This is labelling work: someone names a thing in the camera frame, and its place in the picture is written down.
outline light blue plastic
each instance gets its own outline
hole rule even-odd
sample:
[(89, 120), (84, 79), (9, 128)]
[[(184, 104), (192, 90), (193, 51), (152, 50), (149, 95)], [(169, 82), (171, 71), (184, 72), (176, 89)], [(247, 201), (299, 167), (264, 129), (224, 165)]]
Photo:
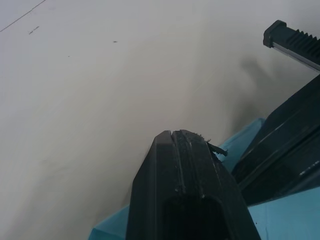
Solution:
[[(264, 123), (258, 118), (220, 147), (228, 156), (218, 158), (232, 171)], [(300, 192), (249, 208), (261, 240), (317, 240), (320, 239), (320, 187)], [(89, 240), (124, 240), (129, 206), (96, 225)]]

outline black mark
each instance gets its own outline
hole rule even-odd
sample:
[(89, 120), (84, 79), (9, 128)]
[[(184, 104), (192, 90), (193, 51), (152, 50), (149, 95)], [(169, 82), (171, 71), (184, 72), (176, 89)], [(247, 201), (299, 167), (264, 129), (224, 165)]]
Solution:
[(35, 29), (33, 29), (31, 32), (29, 32), (29, 35), (32, 34), (35, 30), (37, 30), (39, 26), (37, 26)]
[(209, 142), (206, 142), (206, 144), (211, 152), (214, 152), (216, 154), (222, 154), (224, 156), (228, 156), (228, 151), (225, 151), (225, 150), (221, 149), (220, 147), (214, 146), (214, 145), (210, 144)]
[(6, 26), (4, 29), (2, 29), (0, 31), (0, 33), (3, 31), (3, 30), (6, 30), (8, 27), (10, 27), (12, 24), (16, 23), (17, 21), (19, 21), (20, 19), (22, 19), (25, 15), (31, 13), (33, 11), (33, 9), (35, 9), (36, 7), (38, 7), (40, 4), (43, 4), (45, 1), (47, 0), (43, 0), (42, 2), (40, 2), (38, 5), (36, 5), (35, 7), (33, 7), (30, 11), (28, 11), (27, 13), (23, 14), (21, 17), (19, 17), (17, 20), (13, 21), (12, 23), (10, 23), (8, 26)]

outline blue base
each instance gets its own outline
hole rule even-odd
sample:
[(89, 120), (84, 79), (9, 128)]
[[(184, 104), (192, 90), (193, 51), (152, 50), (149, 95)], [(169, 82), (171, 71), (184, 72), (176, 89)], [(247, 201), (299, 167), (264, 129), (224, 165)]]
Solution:
[[(264, 123), (258, 118), (220, 147), (228, 156), (218, 155), (232, 171)], [(261, 240), (315, 240), (319, 238), (320, 187), (249, 208)], [(124, 240), (129, 206), (96, 225), (89, 240)]]

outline grooved black grip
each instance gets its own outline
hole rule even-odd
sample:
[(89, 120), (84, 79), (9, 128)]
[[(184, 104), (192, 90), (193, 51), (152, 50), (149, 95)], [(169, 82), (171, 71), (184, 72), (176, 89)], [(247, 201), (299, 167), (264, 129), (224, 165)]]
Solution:
[(275, 44), (320, 65), (320, 39), (303, 31), (287, 27), (283, 21), (277, 20), (264, 32), (263, 44), (273, 48)]

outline scratch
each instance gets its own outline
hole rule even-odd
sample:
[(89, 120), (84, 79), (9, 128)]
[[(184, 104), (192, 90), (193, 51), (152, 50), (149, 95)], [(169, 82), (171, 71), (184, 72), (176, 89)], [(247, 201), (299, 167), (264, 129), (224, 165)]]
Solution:
[(35, 29), (33, 29), (31, 32), (29, 32), (29, 35), (32, 34), (35, 30), (37, 30), (39, 26), (37, 26)]
[(265, 227), (265, 237), (266, 237), (266, 240), (269, 240), (269, 232), (267, 227)]
[(6, 30), (8, 27), (10, 27), (12, 24), (16, 23), (17, 21), (19, 21), (20, 19), (22, 19), (25, 15), (31, 13), (36, 7), (38, 7), (40, 4), (43, 4), (45, 1), (47, 0), (43, 0), (42, 2), (40, 2), (38, 5), (34, 6), (30, 11), (28, 11), (27, 13), (23, 14), (21, 17), (19, 17), (17, 20), (13, 21), (12, 23), (10, 23), (8, 26), (6, 26), (4, 29), (2, 29), (0, 31), (0, 33), (4, 30)]

